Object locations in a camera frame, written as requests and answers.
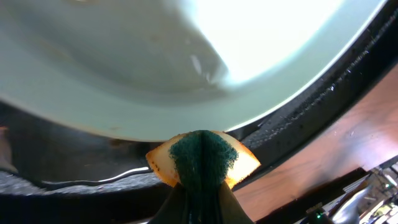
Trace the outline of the green yellow sponge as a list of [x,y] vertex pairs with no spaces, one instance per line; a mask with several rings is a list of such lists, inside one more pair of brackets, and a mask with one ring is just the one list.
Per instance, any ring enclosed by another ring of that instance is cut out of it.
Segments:
[[146,154],[155,175],[174,188],[181,184],[188,195],[188,224],[222,223],[218,191],[230,189],[261,163],[234,137],[219,131],[179,134]]

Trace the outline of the light blue plate top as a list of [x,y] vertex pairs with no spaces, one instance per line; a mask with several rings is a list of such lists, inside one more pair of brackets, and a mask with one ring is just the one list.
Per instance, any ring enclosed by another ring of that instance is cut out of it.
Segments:
[[1,100],[111,138],[232,131],[326,73],[384,1],[1,2]]

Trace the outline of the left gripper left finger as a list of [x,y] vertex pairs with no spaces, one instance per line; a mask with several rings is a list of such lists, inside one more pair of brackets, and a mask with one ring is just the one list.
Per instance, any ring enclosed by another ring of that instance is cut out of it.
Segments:
[[181,184],[173,188],[148,224],[188,224],[188,195]]

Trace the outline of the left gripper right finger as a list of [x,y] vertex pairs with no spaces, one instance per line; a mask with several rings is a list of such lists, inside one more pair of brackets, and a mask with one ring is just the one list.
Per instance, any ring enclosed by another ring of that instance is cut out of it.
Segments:
[[218,201],[222,224],[254,224],[246,215],[226,182],[220,185]]

